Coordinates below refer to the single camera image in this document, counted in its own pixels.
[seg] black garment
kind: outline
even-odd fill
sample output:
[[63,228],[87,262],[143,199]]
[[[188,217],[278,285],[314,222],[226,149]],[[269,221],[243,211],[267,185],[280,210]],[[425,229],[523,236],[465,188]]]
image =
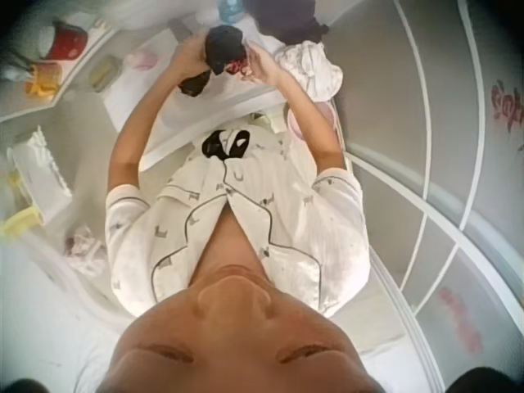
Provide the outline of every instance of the black garment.
[[210,81],[211,71],[206,71],[203,74],[197,75],[193,78],[185,79],[180,85],[180,91],[188,96],[196,97],[204,90],[204,87]]
[[[207,34],[206,63],[215,75],[222,74],[229,63],[246,59],[242,38],[241,30],[226,25],[214,27]],[[204,90],[210,75],[210,71],[206,71],[194,78],[186,79],[179,85],[180,90],[188,96],[196,97]]]
[[314,17],[315,0],[243,0],[243,5],[262,34],[272,35],[286,45],[319,43],[329,31]]
[[221,161],[226,161],[228,158],[242,158],[249,146],[251,137],[249,131],[243,129],[237,134],[229,149],[229,154],[224,151],[222,142],[220,141],[220,134],[223,132],[223,129],[214,131],[204,143],[202,143],[202,154],[207,158],[211,158],[212,156],[218,157]]
[[207,34],[206,63],[215,75],[222,74],[229,63],[247,58],[243,36],[241,30],[226,25],[214,27]]

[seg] eye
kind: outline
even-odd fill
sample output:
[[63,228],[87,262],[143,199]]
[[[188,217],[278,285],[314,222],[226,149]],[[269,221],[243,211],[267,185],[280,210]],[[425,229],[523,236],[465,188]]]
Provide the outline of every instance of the eye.
[[176,360],[182,363],[191,364],[194,361],[194,358],[192,357],[192,355],[190,355],[186,351],[181,351],[171,346],[152,345],[152,346],[144,347],[143,349],[148,350],[150,352],[154,352],[167,359]]
[[297,360],[299,358],[308,358],[310,356],[316,355],[320,352],[325,352],[327,350],[332,349],[327,348],[326,346],[303,346],[298,350],[294,350],[293,352],[291,352],[291,354],[286,356],[283,360],[281,360],[280,363],[290,363],[293,360]]

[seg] nose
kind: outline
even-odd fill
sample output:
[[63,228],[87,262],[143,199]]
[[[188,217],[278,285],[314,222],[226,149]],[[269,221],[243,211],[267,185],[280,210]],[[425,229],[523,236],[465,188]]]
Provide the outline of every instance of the nose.
[[228,276],[203,289],[197,303],[207,323],[221,332],[236,334],[268,318],[271,297],[248,278]]

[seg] blue bottle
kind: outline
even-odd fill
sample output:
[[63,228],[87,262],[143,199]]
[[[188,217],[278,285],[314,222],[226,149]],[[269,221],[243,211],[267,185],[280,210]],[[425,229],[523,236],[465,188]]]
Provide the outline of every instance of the blue bottle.
[[242,19],[246,13],[242,7],[242,0],[219,0],[219,14],[223,23],[232,25]]

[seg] red container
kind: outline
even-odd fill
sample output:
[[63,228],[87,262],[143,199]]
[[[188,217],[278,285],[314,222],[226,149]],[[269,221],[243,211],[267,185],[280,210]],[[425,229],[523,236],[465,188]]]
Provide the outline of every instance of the red container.
[[45,60],[75,60],[88,44],[88,33],[77,26],[56,23],[40,30],[38,49]]

